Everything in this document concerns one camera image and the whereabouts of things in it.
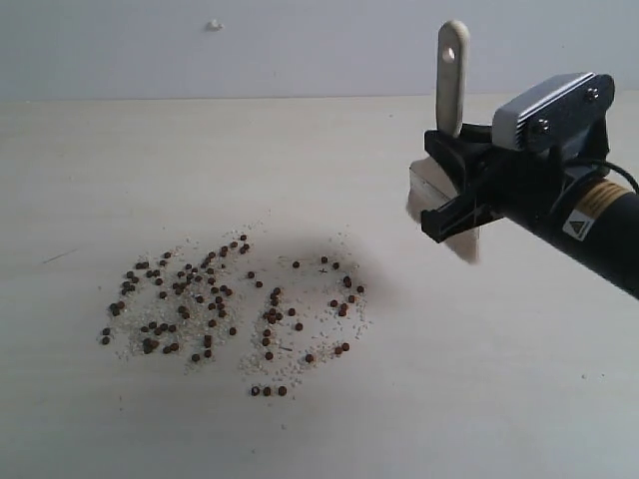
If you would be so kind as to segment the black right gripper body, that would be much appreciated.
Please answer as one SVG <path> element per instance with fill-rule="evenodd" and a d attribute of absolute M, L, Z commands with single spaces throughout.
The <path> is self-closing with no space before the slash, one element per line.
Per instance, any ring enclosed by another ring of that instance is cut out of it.
<path fill-rule="evenodd" d="M 468 154 L 474 187 L 471 229 L 508 219 L 534 235 L 559 235 L 567 207 L 566 173 L 574 157 L 560 147 L 542 153 L 512 152 L 489 144 Z"/>

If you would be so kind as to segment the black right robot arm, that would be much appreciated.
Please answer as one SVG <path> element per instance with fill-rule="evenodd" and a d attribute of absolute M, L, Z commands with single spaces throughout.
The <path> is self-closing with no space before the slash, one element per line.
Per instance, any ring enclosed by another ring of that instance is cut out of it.
<path fill-rule="evenodd" d="M 541 152 L 493 146 L 485 127 L 450 137 L 424 134 L 424 148 L 450 179 L 453 196 L 419 212 L 436 242 L 507 219 L 631 296 L 638 294 L 638 184 L 608 180 L 608 139 L 598 121 Z"/>

